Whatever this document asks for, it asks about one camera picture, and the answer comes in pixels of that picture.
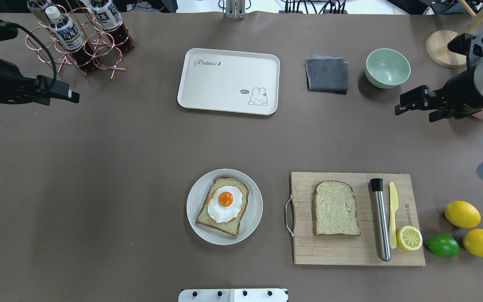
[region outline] yellow knife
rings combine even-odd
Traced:
[[[398,209],[398,193],[395,183],[389,183],[390,211],[389,211],[389,243],[391,248],[396,248],[396,222],[395,213]]]

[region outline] egg yolk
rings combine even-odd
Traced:
[[[223,192],[219,194],[218,201],[221,206],[226,208],[232,204],[234,201],[234,196],[230,192]]]

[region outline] lime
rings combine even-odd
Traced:
[[[396,232],[396,243],[407,251],[418,250],[422,246],[422,235],[417,228],[405,226]]]
[[[471,254],[483,257],[483,229],[468,231],[463,237],[463,247]]]
[[[426,242],[430,252],[443,258],[452,258],[460,252],[460,247],[454,238],[447,235],[435,235]]]
[[[480,223],[480,212],[470,203],[455,200],[444,208],[444,215],[451,224],[462,228],[473,228]]]

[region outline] round white plate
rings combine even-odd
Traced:
[[[228,235],[215,228],[195,223],[197,215],[199,215],[200,210],[203,208],[206,194],[208,193],[210,186],[213,184],[213,180],[221,176],[235,178],[236,180],[243,182],[249,189],[247,209],[241,218],[238,237]],[[249,176],[232,169],[219,169],[204,174],[191,188],[186,204],[187,218],[195,233],[207,242],[215,245],[233,245],[234,243],[238,243],[249,237],[260,222],[262,208],[262,194],[260,193],[257,184],[255,184]]]

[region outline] light green ceramic bowl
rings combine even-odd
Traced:
[[[396,50],[380,48],[371,52],[364,66],[366,78],[378,88],[395,88],[411,74],[408,60]]]

